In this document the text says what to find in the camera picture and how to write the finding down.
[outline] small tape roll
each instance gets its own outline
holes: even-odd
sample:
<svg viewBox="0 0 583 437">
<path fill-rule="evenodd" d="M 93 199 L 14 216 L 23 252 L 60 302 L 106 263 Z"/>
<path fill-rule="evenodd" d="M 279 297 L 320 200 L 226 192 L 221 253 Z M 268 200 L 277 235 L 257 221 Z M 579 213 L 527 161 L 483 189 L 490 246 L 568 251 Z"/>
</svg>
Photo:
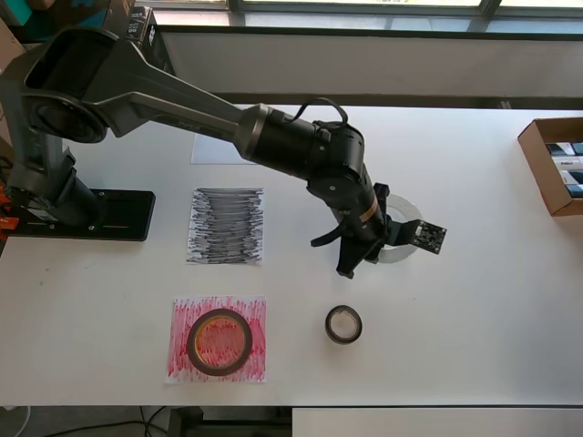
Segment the small tape roll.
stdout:
<svg viewBox="0 0 583 437">
<path fill-rule="evenodd" d="M 390 194 L 386 200 L 386 212 L 392 219 L 397 219 L 398 221 L 411 221 L 420 220 L 423 218 L 421 211 L 409 200 L 397 196 L 396 194 Z M 394 217 L 394 212 L 398 212 L 401 217 Z M 383 264 L 393 264 L 395 262 L 402 261 L 414 254 L 418 248 L 407 244 L 406 246 L 397 246 L 395 248 L 390 248 L 389 246 L 384 246 L 379 253 L 379 261 Z"/>
<path fill-rule="evenodd" d="M 206 351 L 201 351 L 199 349 L 199 338 L 201 333 L 213 322 L 217 320 L 228 320 L 232 323 L 236 323 L 240 329 L 243 336 L 243 345 L 241 348 L 240 355 L 236 357 L 236 360 L 222 365 L 222 366 L 212 366 L 203 360 L 203 353 Z M 251 327 L 249 323 L 236 311 L 227 309 L 211 310 L 202 316 L 200 316 L 197 321 L 194 322 L 192 328 L 189 332 L 189 338 L 187 340 L 187 354 L 189 355 L 190 362 L 192 365 L 202 373 L 209 376 L 227 376 L 231 373 L 240 369 L 243 364 L 247 361 L 251 355 L 251 345 L 253 343 L 253 338 L 251 334 Z"/>
<path fill-rule="evenodd" d="M 347 317 L 347 320 L 353 323 L 353 328 L 346 326 L 347 320 L 340 320 L 340 322 L 335 320 L 340 317 Z M 332 308 L 326 316 L 325 329 L 326 334 L 334 343 L 350 344 L 357 341 L 363 333 L 363 321 L 351 307 L 339 305 Z"/>
</svg>

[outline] red scribbled paper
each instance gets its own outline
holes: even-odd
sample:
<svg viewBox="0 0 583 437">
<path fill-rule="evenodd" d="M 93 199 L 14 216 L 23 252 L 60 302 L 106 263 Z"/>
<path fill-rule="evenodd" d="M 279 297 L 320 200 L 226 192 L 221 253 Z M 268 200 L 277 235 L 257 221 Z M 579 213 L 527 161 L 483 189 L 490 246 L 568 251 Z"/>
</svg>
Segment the red scribbled paper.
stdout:
<svg viewBox="0 0 583 437">
<path fill-rule="evenodd" d="M 215 377 L 194 368 L 186 352 L 190 328 L 194 322 L 210 310 L 227 308 L 237 311 L 251 327 L 253 344 L 251 355 L 238 371 L 231 375 Z M 265 381 L 265 297 L 218 296 L 207 298 L 176 299 L 170 329 L 170 347 L 166 365 L 166 382 Z"/>
</svg>

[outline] cardboard box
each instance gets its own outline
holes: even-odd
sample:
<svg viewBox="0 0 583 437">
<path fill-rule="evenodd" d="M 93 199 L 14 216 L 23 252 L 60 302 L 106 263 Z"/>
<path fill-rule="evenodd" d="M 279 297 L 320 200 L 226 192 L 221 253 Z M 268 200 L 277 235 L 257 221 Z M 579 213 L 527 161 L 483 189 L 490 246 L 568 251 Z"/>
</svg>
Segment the cardboard box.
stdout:
<svg viewBox="0 0 583 437">
<path fill-rule="evenodd" d="M 151 66 L 175 76 L 170 56 L 166 50 L 162 34 L 158 32 L 156 18 L 151 7 L 134 7 L 126 39 L 136 45 Z"/>
<path fill-rule="evenodd" d="M 22 55 L 25 52 L 24 48 L 20 45 L 12 32 L 0 20 L 0 70 L 4 70 L 10 61 L 15 57 Z M 8 125 L 4 117 L 4 111 L 2 110 L 2 105 L 0 104 L 0 138 L 2 138 L 6 143 L 12 146 L 10 141 L 10 136 L 8 135 Z"/>
<path fill-rule="evenodd" d="M 518 137 L 540 194 L 553 217 L 583 214 L 583 198 L 572 198 L 546 143 L 583 141 L 583 118 L 539 118 Z"/>
<path fill-rule="evenodd" d="M 24 48 L 12 35 L 8 26 L 0 20 L 0 70 L 4 70 L 10 61 L 24 52 Z"/>
</svg>

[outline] black scribbled paper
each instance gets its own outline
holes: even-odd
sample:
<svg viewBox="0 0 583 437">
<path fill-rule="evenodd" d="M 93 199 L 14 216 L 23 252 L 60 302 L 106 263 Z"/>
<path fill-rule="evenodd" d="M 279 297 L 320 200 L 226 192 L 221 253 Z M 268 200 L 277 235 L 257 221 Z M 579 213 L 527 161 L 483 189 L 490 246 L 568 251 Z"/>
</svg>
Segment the black scribbled paper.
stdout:
<svg viewBox="0 0 583 437">
<path fill-rule="evenodd" d="M 263 256 L 263 188 L 197 188 L 187 262 L 258 263 Z"/>
</svg>

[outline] white wall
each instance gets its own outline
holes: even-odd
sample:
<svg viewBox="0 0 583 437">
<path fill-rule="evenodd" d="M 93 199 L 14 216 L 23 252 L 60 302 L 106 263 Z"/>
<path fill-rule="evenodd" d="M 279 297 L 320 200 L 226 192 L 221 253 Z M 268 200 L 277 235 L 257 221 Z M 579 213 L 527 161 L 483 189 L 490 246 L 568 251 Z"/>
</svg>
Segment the white wall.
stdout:
<svg viewBox="0 0 583 437">
<path fill-rule="evenodd" d="M 583 43 L 174 34 L 178 76 L 214 93 L 583 97 Z"/>
</svg>

